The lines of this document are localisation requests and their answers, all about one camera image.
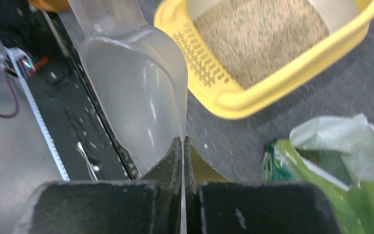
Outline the green litter bag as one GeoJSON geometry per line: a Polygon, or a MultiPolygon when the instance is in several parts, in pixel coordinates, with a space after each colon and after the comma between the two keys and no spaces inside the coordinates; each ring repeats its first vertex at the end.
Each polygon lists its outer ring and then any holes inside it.
{"type": "Polygon", "coordinates": [[[318,116],[264,145],[265,181],[308,181],[329,199],[344,234],[374,234],[374,125],[318,116]]]}

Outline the yellow litter box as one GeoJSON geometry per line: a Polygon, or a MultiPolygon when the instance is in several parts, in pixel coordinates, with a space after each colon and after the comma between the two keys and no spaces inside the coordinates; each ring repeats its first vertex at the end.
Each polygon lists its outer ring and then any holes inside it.
{"type": "Polygon", "coordinates": [[[352,51],[373,18],[374,0],[165,0],[154,25],[182,50],[197,100],[243,119],[352,51]]]}

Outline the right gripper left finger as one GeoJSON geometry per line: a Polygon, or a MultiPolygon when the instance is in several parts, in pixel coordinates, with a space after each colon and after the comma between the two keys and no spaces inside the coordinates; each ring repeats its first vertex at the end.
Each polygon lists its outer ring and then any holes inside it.
{"type": "Polygon", "coordinates": [[[37,187],[15,234],[178,234],[182,142],[141,179],[53,181],[37,187]]]}

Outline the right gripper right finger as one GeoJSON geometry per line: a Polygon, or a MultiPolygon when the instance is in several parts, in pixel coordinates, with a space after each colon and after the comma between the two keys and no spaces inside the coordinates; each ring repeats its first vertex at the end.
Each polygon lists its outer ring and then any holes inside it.
{"type": "Polygon", "coordinates": [[[228,182],[184,143],[184,233],[339,234],[331,204],[308,182],[228,182]]]}

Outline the clear plastic tube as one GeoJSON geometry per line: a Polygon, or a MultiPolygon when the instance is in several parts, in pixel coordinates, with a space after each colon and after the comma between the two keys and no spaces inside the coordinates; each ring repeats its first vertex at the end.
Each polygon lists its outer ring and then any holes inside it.
{"type": "Polygon", "coordinates": [[[147,173],[186,134],[187,65],[175,41],[135,0],[72,0],[79,56],[118,142],[147,173]]]}

